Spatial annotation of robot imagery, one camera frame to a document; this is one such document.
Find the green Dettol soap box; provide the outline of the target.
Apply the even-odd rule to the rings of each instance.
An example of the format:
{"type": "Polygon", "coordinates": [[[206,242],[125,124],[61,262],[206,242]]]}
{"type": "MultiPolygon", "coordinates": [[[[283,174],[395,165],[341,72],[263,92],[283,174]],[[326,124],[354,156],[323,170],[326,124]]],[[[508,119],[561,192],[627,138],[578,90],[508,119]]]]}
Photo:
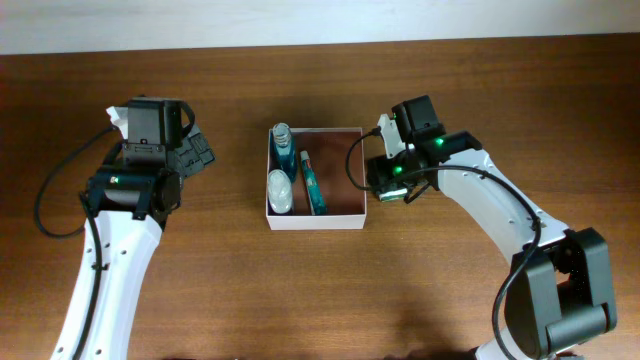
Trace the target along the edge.
{"type": "Polygon", "coordinates": [[[376,196],[381,202],[389,202],[402,200],[408,194],[406,187],[390,187],[382,189],[376,193],[376,196]]]}

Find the white cardboard box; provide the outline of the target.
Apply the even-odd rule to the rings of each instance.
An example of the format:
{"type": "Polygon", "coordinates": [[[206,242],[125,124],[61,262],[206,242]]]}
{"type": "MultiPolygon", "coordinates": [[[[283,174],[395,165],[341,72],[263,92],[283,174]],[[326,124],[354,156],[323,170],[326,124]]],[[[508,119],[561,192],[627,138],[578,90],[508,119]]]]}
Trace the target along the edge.
{"type": "Polygon", "coordinates": [[[320,193],[328,209],[325,215],[311,213],[304,174],[297,172],[292,185],[293,211],[277,214],[268,200],[264,201],[269,228],[275,230],[360,230],[367,216],[367,195],[349,180],[345,160],[350,160],[351,176],[365,182],[364,146],[350,146],[363,135],[360,128],[293,128],[296,150],[310,156],[320,193]]]}

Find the blue Listerine mouthwash bottle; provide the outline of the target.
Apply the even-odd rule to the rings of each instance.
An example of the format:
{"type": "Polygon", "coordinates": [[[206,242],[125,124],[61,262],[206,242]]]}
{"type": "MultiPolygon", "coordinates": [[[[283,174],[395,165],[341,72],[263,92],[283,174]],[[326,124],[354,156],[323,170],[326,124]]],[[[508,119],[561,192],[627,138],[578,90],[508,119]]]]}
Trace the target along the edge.
{"type": "Polygon", "coordinates": [[[272,147],[279,168],[286,173],[291,183],[296,181],[296,146],[290,127],[286,123],[277,123],[272,128],[272,147]]]}

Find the Colgate toothpaste tube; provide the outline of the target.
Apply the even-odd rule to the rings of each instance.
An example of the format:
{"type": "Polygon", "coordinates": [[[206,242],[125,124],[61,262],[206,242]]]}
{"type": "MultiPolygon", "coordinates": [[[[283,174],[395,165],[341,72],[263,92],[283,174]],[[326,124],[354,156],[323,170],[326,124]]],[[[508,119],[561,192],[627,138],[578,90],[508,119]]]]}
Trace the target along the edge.
{"type": "Polygon", "coordinates": [[[306,150],[302,150],[300,152],[300,159],[311,207],[311,214],[314,216],[326,215],[328,213],[328,209],[322,196],[315,172],[312,169],[309,153],[306,150]]]}

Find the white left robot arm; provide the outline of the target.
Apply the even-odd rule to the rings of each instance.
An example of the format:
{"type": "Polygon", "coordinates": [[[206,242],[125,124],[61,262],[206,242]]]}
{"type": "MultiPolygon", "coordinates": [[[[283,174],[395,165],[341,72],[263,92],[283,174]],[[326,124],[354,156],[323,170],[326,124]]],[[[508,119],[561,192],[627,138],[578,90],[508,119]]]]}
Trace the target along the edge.
{"type": "Polygon", "coordinates": [[[215,160],[183,100],[134,97],[107,113],[122,138],[79,195],[80,268],[55,359],[124,359],[139,294],[187,178],[215,160]]]}

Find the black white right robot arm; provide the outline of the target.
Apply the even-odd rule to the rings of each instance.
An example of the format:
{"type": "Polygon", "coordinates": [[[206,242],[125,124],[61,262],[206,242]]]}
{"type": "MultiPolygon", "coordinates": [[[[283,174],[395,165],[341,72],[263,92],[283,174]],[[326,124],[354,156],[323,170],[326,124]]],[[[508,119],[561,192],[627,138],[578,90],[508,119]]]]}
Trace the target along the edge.
{"type": "Polygon", "coordinates": [[[609,249],[593,228],[573,230],[543,211],[467,131],[449,133],[429,96],[379,117],[385,152],[367,162],[365,190],[411,202],[428,188],[461,206],[510,270],[494,300],[494,337],[477,359],[558,359],[617,325],[609,249]]]}

